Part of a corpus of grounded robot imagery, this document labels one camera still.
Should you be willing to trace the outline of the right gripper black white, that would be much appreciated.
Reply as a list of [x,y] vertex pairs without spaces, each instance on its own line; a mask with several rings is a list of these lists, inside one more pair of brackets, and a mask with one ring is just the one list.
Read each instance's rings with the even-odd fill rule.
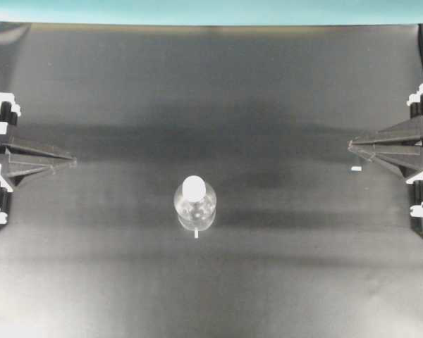
[[[367,162],[381,165],[397,175],[410,177],[406,184],[414,188],[414,202],[410,207],[412,217],[423,217],[423,84],[409,96],[411,119],[376,132],[369,132],[348,142],[349,152]],[[419,142],[418,146],[398,146]]]

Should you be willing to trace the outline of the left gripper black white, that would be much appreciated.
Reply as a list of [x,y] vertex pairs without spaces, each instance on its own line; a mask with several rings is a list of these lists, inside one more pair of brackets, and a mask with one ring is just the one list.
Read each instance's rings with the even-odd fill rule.
[[[20,106],[16,103],[15,96],[12,93],[0,92],[0,225],[8,222],[11,193],[16,187],[73,168],[76,162],[76,157],[54,145],[10,143],[13,128],[17,125],[20,115]],[[12,155],[27,156],[31,164],[42,158],[61,164],[11,164]]]

